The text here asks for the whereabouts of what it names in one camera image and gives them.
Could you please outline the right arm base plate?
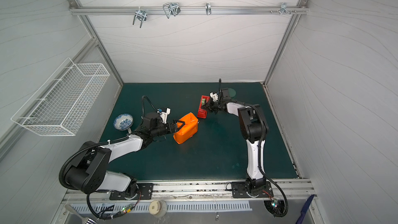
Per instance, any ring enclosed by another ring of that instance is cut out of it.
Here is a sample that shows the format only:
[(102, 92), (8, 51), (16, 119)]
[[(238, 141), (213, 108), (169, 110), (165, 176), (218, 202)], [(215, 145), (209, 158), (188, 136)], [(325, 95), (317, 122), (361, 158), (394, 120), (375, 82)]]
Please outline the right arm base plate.
[(273, 198), (274, 193), (271, 183), (267, 180), (262, 182), (262, 186), (259, 188), (249, 189), (248, 183), (245, 181), (233, 181), (228, 183), (226, 186), (227, 191), (232, 192), (234, 199), (243, 198)]

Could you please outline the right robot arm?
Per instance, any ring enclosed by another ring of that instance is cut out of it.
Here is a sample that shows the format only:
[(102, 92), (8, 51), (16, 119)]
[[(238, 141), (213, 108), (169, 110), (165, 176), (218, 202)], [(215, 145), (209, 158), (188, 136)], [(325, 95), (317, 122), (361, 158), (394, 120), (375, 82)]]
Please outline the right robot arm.
[(263, 110), (258, 104), (248, 104), (234, 100), (229, 95), (229, 89), (219, 89), (209, 94), (209, 100), (201, 105), (201, 109), (209, 113), (223, 111), (238, 117), (240, 132), (246, 141), (248, 151), (248, 167), (246, 190), (248, 194), (256, 195), (267, 183), (264, 171), (263, 151), (268, 132), (268, 126)]

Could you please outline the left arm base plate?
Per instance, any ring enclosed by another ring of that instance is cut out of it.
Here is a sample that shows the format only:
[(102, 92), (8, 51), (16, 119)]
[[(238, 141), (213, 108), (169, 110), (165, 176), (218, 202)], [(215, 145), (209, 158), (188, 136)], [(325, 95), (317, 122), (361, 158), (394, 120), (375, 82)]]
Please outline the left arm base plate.
[(121, 200), (150, 200), (153, 192), (153, 183), (133, 183), (127, 187), (126, 191), (112, 191), (109, 199), (114, 201)]

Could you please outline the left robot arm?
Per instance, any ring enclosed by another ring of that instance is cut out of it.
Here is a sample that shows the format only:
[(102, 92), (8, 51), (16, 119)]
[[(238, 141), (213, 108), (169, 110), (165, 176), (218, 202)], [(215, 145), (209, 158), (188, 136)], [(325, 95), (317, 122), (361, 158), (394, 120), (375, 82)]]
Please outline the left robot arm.
[(71, 190), (86, 195), (94, 192), (118, 192), (131, 199), (138, 193), (134, 177), (108, 170), (110, 162), (126, 154), (137, 152), (151, 144), (154, 138), (180, 131), (186, 123), (182, 120), (167, 121), (166, 112), (149, 113), (140, 125), (124, 138), (102, 143), (85, 142), (61, 166), (59, 182)]

